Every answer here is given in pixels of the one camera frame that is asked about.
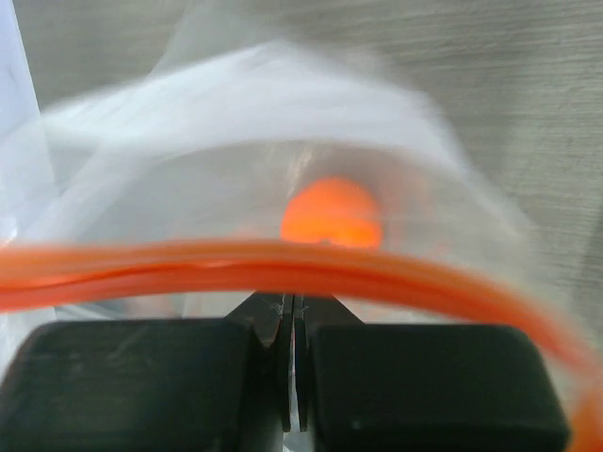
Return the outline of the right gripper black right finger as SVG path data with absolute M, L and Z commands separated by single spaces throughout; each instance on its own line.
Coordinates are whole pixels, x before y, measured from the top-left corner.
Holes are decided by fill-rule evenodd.
M 297 451 L 562 451 L 571 428 L 538 348 L 493 324 L 368 324 L 295 297 Z

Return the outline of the clear zip top bag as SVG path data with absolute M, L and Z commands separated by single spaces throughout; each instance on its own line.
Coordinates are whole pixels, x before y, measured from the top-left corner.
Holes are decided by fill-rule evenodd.
M 531 222 L 468 161 L 428 95 L 378 60 L 214 8 L 141 78 L 50 106 L 1 139 L 1 384 L 54 321 L 223 317 L 295 297 L 368 324 L 493 324 L 540 351 L 571 439 L 602 447 L 602 358 L 540 261 Z M 380 205 L 377 249 L 280 236 L 288 202 L 350 179 Z

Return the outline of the orange fake fruit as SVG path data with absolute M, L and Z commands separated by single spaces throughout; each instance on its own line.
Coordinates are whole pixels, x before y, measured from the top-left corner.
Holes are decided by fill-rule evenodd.
M 288 202 L 280 236 L 296 243 L 377 249 L 383 241 L 380 205 L 350 179 L 322 178 Z

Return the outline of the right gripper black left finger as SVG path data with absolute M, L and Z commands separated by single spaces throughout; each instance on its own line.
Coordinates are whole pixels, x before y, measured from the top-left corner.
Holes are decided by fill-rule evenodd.
M 279 451 L 293 298 L 223 317 L 44 323 L 1 384 L 5 451 Z

